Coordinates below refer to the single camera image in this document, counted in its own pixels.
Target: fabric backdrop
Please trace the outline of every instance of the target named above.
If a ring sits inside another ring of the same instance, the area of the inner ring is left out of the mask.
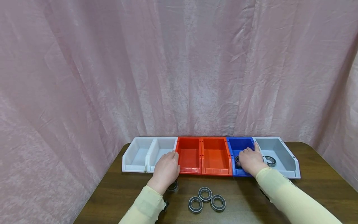
[[[302,141],[358,189],[357,11],[354,0],[1,1],[0,223],[73,222],[140,135]]]

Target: light yellow sleeve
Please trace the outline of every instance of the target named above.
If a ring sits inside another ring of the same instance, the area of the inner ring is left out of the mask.
[[[164,207],[163,196],[145,186],[119,224],[154,224]]]
[[[277,170],[264,168],[256,175],[256,180],[271,203],[282,211],[292,224],[341,223]]]

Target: person's right hand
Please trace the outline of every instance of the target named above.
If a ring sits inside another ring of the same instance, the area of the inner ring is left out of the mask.
[[[168,152],[158,160],[155,165],[153,177],[147,186],[163,195],[167,188],[178,178],[180,165],[178,165],[179,154]]]
[[[263,162],[262,154],[258,148],[257,142],[255,142],[255,151],[252,151],[249,147],[244,149],[239,153],[239,161],[241,167],[251,174],[253,177],[256,177],[258,172],[263,168],[269,167]]]

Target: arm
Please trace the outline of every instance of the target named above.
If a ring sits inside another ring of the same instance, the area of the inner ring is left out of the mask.
[[[254,176],[270,201],[282,211],[292,224],[339,224],[341,223],[327,209],[320,205],[277,170],[269,168],[255,143],[255,151],[250,148],[240,152],[242,168]]]
[[[153,224],[164,209],[163,194],[179,175],[178,153],[163,155],[155,165],[153,177],[143,188],[119,224]]]

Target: wooden table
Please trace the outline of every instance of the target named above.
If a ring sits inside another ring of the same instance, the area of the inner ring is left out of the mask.
[[[300,163],[301,180],[292,182],[313,197],[343,223],[358,223],[358,193],[309,145],[287,142]],[[125,145],[74,223],[117,224],[132,205],[152,174],[122,173]],[[254,178],[180,175],[179,190],[164,195],[170,205],[157,223],[289,223],[259,191]],[[209,187],[227,203],[222,213],[204,204],[194,215],[188,200],[200,187]]]

